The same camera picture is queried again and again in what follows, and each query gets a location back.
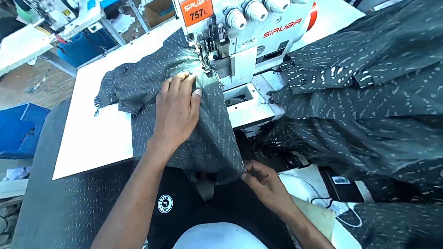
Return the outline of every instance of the forearm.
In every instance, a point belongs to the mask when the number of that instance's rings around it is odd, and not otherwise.
[[[278,215],[289,226],[303,249],[334,249],[331,242],[296,205]]]
[[[150,140],[91,248],[141,248],[149,231],[164,166],[174,152]]]

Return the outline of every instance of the white circular logo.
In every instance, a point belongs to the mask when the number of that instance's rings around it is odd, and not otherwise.
[[[172,198],[169,195],[162,195],[159,199],[159,211],[163,214],[169,212],[172,209]]]

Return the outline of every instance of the person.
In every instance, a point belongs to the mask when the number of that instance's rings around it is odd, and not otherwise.
[[[197,125],[202,97],[196,79],[180,73],[162,84],[155,131],[91,248],[294,248],[333,245],[303,215],[275,170],[245,162],[236,182],[216,186],[203,202],[183,170],[165,167]]]

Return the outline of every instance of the orange label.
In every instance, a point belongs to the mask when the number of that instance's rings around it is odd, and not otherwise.
[[[186,27],[210,17],[214,10],[211,0],[186,0],[180,3]]]

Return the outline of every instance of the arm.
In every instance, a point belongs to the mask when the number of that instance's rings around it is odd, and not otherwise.
[[[241,178],[257,197],[292,230],[303,249],[333,249],[328,239],[304,216],[284,187],[275,170],[257,162],[246,164]],[[250,173],[257,175],[260,181]]]
[[[166,80],[157,95],[154,135],[126,183],[91,248],[143,246],[151,223],[163,169],[177,147],[186,141],[199,119],[201,90],[192,96],[194,75],[189,72]]]

